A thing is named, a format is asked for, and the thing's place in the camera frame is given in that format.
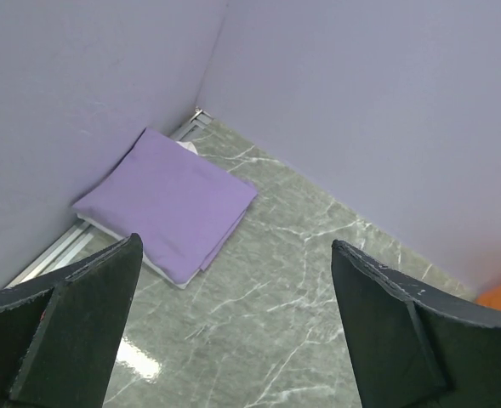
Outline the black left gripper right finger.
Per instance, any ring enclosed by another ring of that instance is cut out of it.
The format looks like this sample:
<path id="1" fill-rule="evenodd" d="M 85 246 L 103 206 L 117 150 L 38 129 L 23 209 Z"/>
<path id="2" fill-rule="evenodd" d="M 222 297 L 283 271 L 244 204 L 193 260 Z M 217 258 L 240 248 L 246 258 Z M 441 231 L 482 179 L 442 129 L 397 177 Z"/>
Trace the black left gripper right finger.
<path id="1" fill-rule="evenodd" d="M 501 311 L 332 244 L 333 286 L 364 407 L 501 407 Z"/>

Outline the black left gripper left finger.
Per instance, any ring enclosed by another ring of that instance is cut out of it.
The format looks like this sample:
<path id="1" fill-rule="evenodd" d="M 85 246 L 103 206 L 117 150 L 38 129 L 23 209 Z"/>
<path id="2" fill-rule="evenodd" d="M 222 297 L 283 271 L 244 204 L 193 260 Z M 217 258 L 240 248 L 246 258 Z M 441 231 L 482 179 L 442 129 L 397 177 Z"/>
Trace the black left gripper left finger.
<path id="1" fill-rule="evenodd" d="M 101 407 L 139 280 L 132 234 L 0 290 L 0 407 Z"/>

